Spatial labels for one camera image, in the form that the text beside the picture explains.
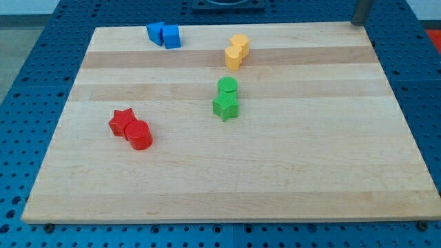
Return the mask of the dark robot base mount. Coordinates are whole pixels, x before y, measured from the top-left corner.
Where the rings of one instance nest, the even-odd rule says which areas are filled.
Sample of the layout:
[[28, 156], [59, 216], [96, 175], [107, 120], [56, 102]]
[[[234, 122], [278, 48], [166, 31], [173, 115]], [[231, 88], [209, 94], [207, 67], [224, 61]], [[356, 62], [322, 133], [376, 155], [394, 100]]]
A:
[[265, 9], [266, 0], [193, 0], [192, 12], [229, 12]]

